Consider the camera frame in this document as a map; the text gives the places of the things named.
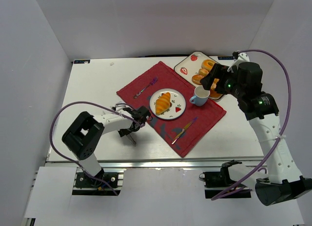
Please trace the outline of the metal serving tongs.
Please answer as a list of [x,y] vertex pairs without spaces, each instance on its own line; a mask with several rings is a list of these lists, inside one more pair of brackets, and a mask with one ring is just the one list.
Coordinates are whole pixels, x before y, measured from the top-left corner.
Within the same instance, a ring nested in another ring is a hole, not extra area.
[[135,139],[132,137],[131,134],[128,134],[128,135],[127,135],[127,138],[129,139],[129,141],[130,141],[133,145],[136,145],[136,144],[137,144],[136,141],[135,141]]

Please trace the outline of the croissant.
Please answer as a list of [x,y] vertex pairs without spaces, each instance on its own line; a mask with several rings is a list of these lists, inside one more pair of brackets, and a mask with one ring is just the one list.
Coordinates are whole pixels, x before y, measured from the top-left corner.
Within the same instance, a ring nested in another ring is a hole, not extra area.
[[156,115],[160,115],[167,111],[171,105],[170,92],[163,93],[155,102]]

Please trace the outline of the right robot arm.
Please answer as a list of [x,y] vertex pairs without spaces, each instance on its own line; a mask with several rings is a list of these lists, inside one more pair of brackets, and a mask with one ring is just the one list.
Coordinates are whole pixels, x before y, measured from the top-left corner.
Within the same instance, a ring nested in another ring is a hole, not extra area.
[[244,113],[259,141],[263,160],[254,168],[241,161],[224,163],[219,178],[226,188],[213,196],[213,201],[241,192],[245,187],[255,191],[259,201],[265,205],[297,199],[312,189],[312,180],[303,177],[295,164],[285,140],[291,110],[291,84],[283,63],[267,51],[263,54],[274,59],[284,71],[288,87],[288,105],[284,123],[280,123],[279,109],[274,97],[262,91],[263,71],[259,64],[250,62],[248,50],[233,52],[234,62],[230,66],[216,63],[209,74],[201,79],[204,89],[210,89],[215,79],[216,92],[232,95]]

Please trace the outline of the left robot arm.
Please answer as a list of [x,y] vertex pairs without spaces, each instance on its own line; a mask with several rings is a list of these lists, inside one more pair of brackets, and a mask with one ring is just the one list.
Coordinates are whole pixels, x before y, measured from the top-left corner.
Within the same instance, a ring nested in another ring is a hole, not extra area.
[[142,106],[135,110],[124,104],[118,104],[107,114],[94,116],[87,111],[81,112],[62,136],[62,142],[74,154],[86,176],[92,176],[92,184],[104,179],[104,170],[94,154],[102,135],[118,132],[120,137],[127,137],[133,145],[136,141],[131,136],[139,131],[150,118],[150,111]]

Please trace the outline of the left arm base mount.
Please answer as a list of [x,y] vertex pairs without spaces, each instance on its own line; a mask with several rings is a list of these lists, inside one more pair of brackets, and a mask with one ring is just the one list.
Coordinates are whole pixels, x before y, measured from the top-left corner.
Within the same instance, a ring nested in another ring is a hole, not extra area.
[[104,172],[90,178],[85,172],[76,173],[72,195],[79,196],[118,196],[121,192],[123,174]]

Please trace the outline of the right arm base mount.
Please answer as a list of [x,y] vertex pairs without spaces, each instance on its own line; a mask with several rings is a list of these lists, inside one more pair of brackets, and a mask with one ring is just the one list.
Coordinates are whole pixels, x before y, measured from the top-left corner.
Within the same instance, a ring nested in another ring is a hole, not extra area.
[[[228,168],[242,164],[241,161],[231,160],[222,164],[220,171],[207,171],[199,174],[199,179],[205,183],[205,198],[211,199],[216,194],[220,193],[223,189],[231,186],[235,181],[230,179]],[[237,187],[230,189],[227,193],[233,192],[239,188],[244,189],[238,193],[227,196],[228,199],[247,199],[251,198],[251,190],[245,187],[243,184],[239,184]]]

